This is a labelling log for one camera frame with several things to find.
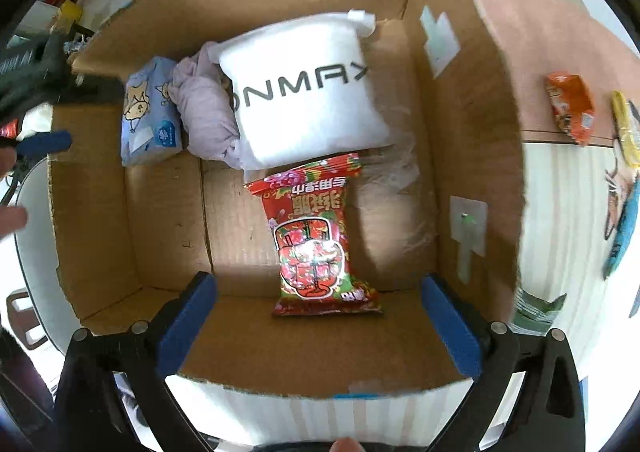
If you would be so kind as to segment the yellow silver snack packet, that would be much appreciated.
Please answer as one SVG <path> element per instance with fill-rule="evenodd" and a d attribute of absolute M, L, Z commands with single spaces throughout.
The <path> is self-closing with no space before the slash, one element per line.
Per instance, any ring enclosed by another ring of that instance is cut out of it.
<path fill-rule="evenodd" d="M 640 167 L 639 111 L 634 102 L 620 91 L 612 93 L 612 112 L 615 120 L 617 139 L 628 166 Z"/>

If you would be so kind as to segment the yellow cardboard box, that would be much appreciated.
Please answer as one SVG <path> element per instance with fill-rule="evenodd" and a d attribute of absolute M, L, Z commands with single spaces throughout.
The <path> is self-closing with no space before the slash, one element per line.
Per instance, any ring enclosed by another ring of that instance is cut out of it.
<path fill-rule="evenodd" d="M 61 20 L 70 23 L 77 23 L 81 19 L 83 13 L 84 8 L 70 0 L 64 1 L 60 5 L 60 8 L 58 8 L 58 17 Z"/>

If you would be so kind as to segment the purple fuzzy cloth bundle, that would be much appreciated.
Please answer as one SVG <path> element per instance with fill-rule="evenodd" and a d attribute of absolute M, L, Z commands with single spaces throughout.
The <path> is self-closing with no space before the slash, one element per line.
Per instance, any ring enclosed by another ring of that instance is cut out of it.
<path fill-rule="evenodd" d="M 188 151 L 241 169 L 240 132 L 213 59 L 216 48 L 216 42 L 206 42 L 197 54 L 182 59 L 172 70 L 168 94 L 188 134 Z"/>

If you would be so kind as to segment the green snack packet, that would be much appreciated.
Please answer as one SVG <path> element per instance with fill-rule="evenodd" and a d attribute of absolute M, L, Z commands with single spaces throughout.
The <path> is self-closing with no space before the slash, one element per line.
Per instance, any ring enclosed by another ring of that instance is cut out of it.
<path fill-rule="evenodd" d="M 514 296 L 514 315 L 509 324 L 513 333 L 528 336 L 544 336 L 564 307 L 566 295 L 548 302 L 518 287 Z"/>

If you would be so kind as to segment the long blue snack packet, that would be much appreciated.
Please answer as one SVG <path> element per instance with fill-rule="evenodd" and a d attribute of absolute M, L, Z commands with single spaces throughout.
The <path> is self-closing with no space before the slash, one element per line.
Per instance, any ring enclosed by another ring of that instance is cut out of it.
<path fill-rule="evenodd" d="M 608 259 L 605 261 L 603 268 L 603 277 L 607 280 L 617 270 L 622 262 L 626 251 L 628 250 L 632 236 L 634 235 L 634 227 L 636 226 L 639 210 L 639 178 L 634 180 L 634 186 L 627 198 L 620 215 L 617 232 L 614 243 L 611 248 Z"/>

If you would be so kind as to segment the orange snack packet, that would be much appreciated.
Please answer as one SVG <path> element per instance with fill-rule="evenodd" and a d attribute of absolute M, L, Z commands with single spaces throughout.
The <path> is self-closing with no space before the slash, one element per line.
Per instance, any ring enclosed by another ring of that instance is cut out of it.
<path fill-rule="evenodd" d="M 544 78 L 556 126 L 578 146 L 586 146 L 594 128 L 592 94 L 582 76 L 555 72 Z"/>

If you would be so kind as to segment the white pouch black lettering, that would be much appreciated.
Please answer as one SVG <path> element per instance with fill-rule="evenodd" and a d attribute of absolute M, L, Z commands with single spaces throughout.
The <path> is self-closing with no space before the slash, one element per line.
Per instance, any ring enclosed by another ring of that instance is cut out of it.
<path fill-rule="evenodd" d="M 244 170 L 386 146 L 361 42 L 376 27 L 363 10 L 303 16 L 211 44 L 230 79 Z"/>

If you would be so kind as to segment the blue tissue pack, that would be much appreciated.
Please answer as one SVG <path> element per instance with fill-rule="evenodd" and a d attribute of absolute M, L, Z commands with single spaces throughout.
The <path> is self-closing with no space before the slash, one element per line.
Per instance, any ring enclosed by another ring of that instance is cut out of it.
<path fill-rule="evenodd" d="M 122 107 L 122 166 L 161 162 L 182 151 L 180 116 L 168 92 L 176 65 L 154 56 L 129 76 Z"/>

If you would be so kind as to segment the grey plastic chair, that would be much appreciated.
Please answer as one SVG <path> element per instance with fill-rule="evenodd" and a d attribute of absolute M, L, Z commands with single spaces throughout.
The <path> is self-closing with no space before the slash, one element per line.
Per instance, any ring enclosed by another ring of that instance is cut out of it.
<path fill-rule="evenodd" d="M 44 334 L 56 350 L 66 354 L 81 324 L 58 280 L 46 160 L 40 160 L 28 173 L 18 191 L 17 204 L 24 206 L 28 213 L 26 227 L 14 236 L 26 290 Z"/>

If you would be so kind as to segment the red snack packet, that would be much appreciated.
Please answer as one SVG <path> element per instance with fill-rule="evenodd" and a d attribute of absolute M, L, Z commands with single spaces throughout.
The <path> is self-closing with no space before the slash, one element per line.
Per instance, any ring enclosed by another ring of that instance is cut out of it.
<path fill-rule="evenodd" d="M 280 297 L 275 316 L 380 313 L 378 292 L 352 273 L 345 217 L 359 155 L 303 164 L 245 186 L 262 201 L 277 252 Z"/>

